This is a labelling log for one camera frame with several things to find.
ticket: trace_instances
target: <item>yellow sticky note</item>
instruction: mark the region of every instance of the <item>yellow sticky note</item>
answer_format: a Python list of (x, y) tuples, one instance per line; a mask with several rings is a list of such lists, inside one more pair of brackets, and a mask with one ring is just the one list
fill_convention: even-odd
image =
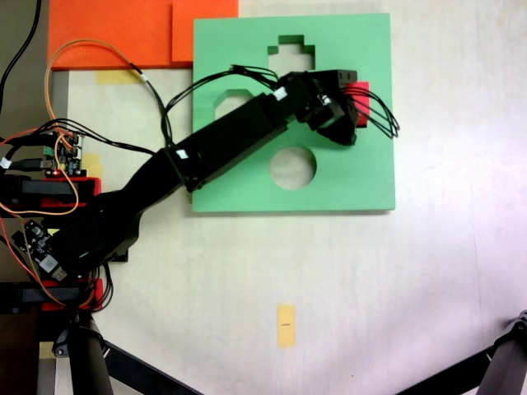
[(86, 170), (88, 177), (102, 179), (102, 164), (97, 154), (82, 154), (82, 169)]
[(295, 345), (295, 306), (279, 304), (277, 308), (278, 348)]
[(140, 84), (142, 79), (135, 70), (97, 70), (97, 85)]

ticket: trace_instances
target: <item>green board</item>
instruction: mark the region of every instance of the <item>green board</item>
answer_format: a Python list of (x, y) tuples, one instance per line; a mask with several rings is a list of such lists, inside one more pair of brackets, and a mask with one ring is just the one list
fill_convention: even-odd
[[(351, 69), (392, 107), (388, 14), (197, 20), (194, 80), (232, 64), (268, 66), (279, 37), (303, 36), (315, 46), (315, 69)], [(228, 91), (269, 93), (246, 77), (228, 76), (194, 92), (194, 131), (214, 121)], [(282, 189), (271, 178), (273, 156), (288, 147), (310, 150), (316, 173), (304, 188)], [(358, 129), (357, 144), (339, 146), (306, 125), (289, 130), (193, 195), (194, 211), (332, 211), (395, 208), (393, 142), (373, 126)]]

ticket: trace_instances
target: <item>orange board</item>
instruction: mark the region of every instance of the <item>orange board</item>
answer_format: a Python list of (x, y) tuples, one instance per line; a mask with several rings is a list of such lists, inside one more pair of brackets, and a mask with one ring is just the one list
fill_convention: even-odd
[(238, 0), (174, 0), (172, 7), (172, 63), (192, 67), (194, 19), (237, 18)]
[[(178, 11), (172, 21), (173, 8)], [(98, 39), (120, 49), (141, 68), (190, 67), (194, 18), (237, 15), (237, 0), (49, 0), (48, 58), (68, 41)], [(116, 68), (128, 65), (99, 45), (67, 49), (53, 67)]]

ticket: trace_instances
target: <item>hexagonal hole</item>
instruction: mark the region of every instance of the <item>hexagonal hole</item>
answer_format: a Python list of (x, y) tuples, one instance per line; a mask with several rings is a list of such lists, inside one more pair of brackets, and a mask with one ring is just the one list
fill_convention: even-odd
[(219, 119), (254, 98), (246, 89), (229, 89), (214, 103), (214, 119)]

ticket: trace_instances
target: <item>robotic arm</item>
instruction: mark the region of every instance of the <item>robotic arm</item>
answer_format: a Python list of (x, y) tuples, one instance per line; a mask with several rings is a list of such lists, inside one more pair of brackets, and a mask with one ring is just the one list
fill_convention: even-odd
[(348, 71), (289, 73), (273, 93), (259, 95), (175, 146), (159, 150), (123, 189), (95, 197), (74, 214), (70, 226), (47, 239), (61, 277), (84, 275), (124, 253), (138, 239), (146, 209), (180, 187), (193, 192), (220, 177), (286, 131), (293, 120), (338, 144), (352, 145), (357, 109), (329, 92), (340, 92), (356, 81), (357, 73)]

